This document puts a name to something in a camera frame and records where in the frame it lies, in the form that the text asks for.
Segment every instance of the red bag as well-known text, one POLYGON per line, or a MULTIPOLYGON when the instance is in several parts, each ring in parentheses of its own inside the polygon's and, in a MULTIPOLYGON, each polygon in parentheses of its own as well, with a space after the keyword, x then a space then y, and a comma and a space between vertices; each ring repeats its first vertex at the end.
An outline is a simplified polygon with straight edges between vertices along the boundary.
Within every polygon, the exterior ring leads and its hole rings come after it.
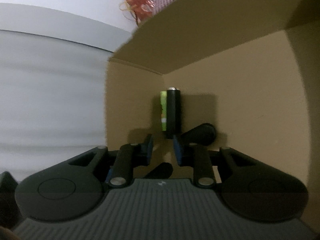
POLYGON ((135 14, 137 25, 152 16, 152 9, 156 0, 126 0, 135 14))

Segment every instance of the cardboard box flap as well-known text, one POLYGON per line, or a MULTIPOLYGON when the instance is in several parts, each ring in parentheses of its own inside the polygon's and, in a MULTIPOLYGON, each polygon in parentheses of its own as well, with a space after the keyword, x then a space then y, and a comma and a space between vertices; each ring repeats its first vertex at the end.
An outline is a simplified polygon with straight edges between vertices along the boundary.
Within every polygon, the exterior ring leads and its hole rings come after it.
POLYGON ((314 20, 319 17, 315 1, 176 0, 141 26, 114 57, 169 73, 287 25, 314 20))

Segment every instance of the green battery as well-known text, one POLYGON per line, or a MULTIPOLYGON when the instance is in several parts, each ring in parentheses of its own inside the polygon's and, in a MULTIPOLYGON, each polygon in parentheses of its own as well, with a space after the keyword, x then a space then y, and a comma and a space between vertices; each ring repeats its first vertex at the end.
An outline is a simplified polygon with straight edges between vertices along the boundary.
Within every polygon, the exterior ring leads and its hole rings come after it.
POLYGON ((160 93, 160 103, 161 103, 161 125, 162 130, 167 130, 167 91, 161 91, 160 93))

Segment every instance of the white curtain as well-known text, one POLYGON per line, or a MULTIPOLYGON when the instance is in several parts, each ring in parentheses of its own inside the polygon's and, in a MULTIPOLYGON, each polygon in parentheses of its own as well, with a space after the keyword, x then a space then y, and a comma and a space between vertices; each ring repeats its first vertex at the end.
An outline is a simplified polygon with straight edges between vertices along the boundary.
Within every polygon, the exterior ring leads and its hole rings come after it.
POLYGON ((16 180, 104 145, 110 52, 0 31, 0 172, 16 180))

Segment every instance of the cardboard box wall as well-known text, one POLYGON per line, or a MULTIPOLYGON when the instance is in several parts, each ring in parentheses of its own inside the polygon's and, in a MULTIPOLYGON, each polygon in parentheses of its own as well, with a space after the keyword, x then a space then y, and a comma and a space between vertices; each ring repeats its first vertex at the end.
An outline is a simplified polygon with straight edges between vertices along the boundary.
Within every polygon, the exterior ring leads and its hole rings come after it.
POLYGON ((159 93, 182 94, 183 131, 216 126, 210 149, 230 146, 305 183, 303 220, 320 231, 320 0, 177 0, 110 59, 106 126, 110 150, 155 136, 150 167, 171 162, 159 93))

